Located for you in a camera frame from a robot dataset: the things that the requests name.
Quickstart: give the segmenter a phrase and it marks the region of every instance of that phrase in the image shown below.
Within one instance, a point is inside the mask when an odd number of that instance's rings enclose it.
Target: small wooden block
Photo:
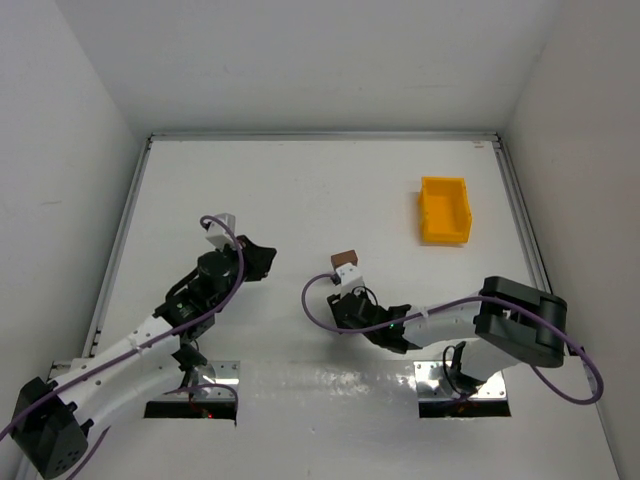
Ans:
[[[353,263],[354,266],[358,266],[358,255],[356,255],[355,250],[348,250],[346,252],[331,255],[331,266],[334,270],[347,263]]]

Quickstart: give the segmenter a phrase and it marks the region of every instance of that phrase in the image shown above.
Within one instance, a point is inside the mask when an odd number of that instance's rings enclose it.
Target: white enclosure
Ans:
[[[419,419],[412,360],[439,358],[446,345],[397,355],[304,317],[302,286],[329,269],[331,254],[350,248],[384,305],[444,302],[491,275],[535,281],[503,183],[506,165],[490,139],[330,138],[152,143],[96,312],[96,352],[131,332],[209,249],[202,214],[234,213],[239,234],[278,255],[268,278],[243,285],[199,339],[209,359],[240,363],[238,426],[151,419],[117,426],[87,478],[173,478],[184,470],[176,457],[189,458],[189,475],[203,479],[212,458],[219,474],[247,480],[615,478],[596,408],[568,404],[527,366],[505,371],[511,417]],[[422,245],[423,175],[465,178],[474,221],[464,247]],[[325,298],[334,291],[327,282],[310,297],[328,322]],[[545,373],[572,395],[589,395],[578,359]],[[167,448],[171,454],[157,454]],[[459,452],[464,461],[456,461]]]

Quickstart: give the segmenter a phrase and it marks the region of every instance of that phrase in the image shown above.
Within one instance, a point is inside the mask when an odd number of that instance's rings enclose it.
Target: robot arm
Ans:
[[[234,230],[235,218],[217,217]],[[146,403],[170,390],[191,384],[206,369],[208,360],[191,343],[215,322],[211,315],[179,335],[144,346],[207,314],[229,295],[238,275],[242,281],[259,281],[267,276],[276,255],[273,248],[259,247],[238,236],[244,268],[240,272],[234,242],[216,223],[203,225],[207,239],[216,247],[198,258],[197,267],[172,287],[165,302],[132,333],[86,363],[74,362],[68,373],[45,383],[40,378],[28,382],[16,402],[14,418],[56,387],[112,362],[73,388],[62,391],[33,410],[11,431],[11,436],[44,479],[58,477],[78,463],[101,434],[115,422],[142,416]],[[122,354],[129,358],[116,361]]]
[[[364,335],[372,343],[402,354],[441,341],[456,342],[448,377],[451,387],[461,394],[475,393],[494,373],[517,363],[545,368],[563,364],[564,342],[517,312],[490,302],[442,311],[437,306],[419,309],[411,305],[385,309],[365,286],[355,252],[338,254],[332,263],[332,279],[340,286],[340,294],[327,301],[336,325],[359,329],[421,313],[406,324],[399,322]],[[502,277],[486,278],[479,295],[514,303],[564,332],[567,305],[557,296]]]

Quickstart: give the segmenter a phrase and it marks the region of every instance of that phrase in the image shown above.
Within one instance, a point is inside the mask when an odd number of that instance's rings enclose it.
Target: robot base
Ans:
[[[511,416],[502,372],[468,400],[461,400],[447,381],[442,362],[414,362],[414,370],[420,418]]]

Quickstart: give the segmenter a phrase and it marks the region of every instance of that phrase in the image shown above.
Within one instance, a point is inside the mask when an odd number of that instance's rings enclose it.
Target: yellow plastic container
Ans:
[[[464,178],[422,177],[420,231],[426,243],[467,243],[471,209]]]

